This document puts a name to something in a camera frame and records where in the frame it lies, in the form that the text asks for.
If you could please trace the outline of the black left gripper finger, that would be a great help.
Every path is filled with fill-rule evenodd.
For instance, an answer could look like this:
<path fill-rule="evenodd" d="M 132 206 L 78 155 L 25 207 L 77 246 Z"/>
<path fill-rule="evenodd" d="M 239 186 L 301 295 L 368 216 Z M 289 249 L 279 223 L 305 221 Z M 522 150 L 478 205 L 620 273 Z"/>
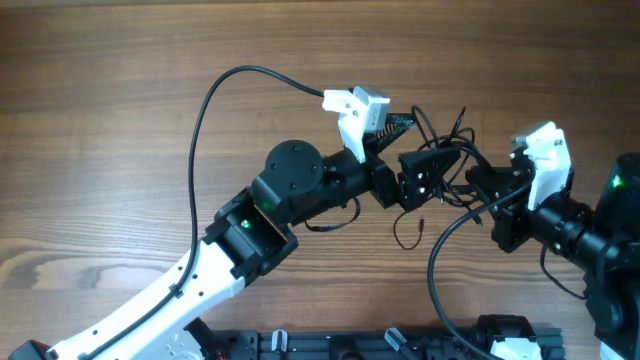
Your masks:
<path fill-rule="evenodd" d="M 401 172 L 414 188 L 415 209 L 428 201 L 444 175 L 459 158 L 460 153 L 454 149 L 414 151 L 398 156 Z"/>
<path fill-rule="evenodd" d="M 383 129 L 374 135 L 373 151 L 383 152 L 387 147 L 399 139 L 415 125 L 415 120 L 410 114 L 392 113 L 388 114 Z"/>

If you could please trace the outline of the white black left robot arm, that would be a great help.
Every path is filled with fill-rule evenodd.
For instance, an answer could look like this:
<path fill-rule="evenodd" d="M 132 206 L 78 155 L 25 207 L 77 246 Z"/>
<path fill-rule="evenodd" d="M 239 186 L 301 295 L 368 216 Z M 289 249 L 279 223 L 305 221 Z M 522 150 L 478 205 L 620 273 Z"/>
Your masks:
<path fill-rule="evenodd" d="M 236 296 L 298 246 L 291 229 L 370 192 L 388 208 L 413 211 L 443 185 L 457 162 L 454 135 L 426 137 L 424 147 L 399 155 L 394 173 L 380 153 L 411 127 L 410 114 L 392 114 L 385 127 L 323 156 L 310 143 L 289 140 L 267 155 L 252 184 L 226 203 L 191 249 L 165 274 L 93 327 L 49 346 L 30 340 L 13 359 L 203 359 L 217 356 L 189 331 L 207 310 Z"/>

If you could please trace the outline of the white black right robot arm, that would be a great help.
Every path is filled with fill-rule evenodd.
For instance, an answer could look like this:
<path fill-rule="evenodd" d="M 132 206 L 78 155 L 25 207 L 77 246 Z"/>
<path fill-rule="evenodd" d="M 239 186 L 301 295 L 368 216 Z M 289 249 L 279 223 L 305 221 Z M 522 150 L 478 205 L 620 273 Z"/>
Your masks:
<path fill-rule="evenodd" d="M 495 222 L 491 237 L 506 253 L 534 238 L 581 268 L 585 306 L 595 336 L 623 359 L 639 356 L 639 155 L 620 155 L 599 202 L 590 208 L 570 196 L 571 186 L 527 207 L 509 194 L 525 181 L 523 165 L 465 174 Z"/>

